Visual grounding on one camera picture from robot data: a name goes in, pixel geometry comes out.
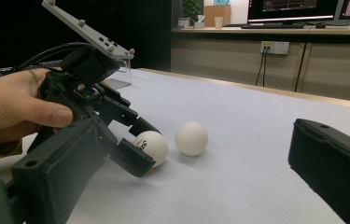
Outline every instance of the cup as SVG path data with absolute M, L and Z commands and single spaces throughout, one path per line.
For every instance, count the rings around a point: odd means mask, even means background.
M 215 17 L 216 29 L 221 29 L 221 27 L 223 26 L 223 19 L 223 17 Z

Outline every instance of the power socket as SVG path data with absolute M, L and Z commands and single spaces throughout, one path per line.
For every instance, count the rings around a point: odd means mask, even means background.
M 273 53 L 273 48 L 274 48 L 273 41 L 261 41 L 261 48 L 259 49 L 259 52 Z
M 287 54 L 289 42 L 275 42 L 273 47 L 273 54 Z

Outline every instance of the ping pong ball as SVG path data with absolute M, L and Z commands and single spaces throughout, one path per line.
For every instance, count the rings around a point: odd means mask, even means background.
M 183 124 L 175 134 L 175 144 L 181 153 L 196 156 L 204 152 L 207 146 L 207 131 L 198 122 Z
M 161 165 L 168 156 L 168 142 L 157 132 L 140 133 L 134 139 L 133 145 L 152 157 L 155 161 L 153 167 Z

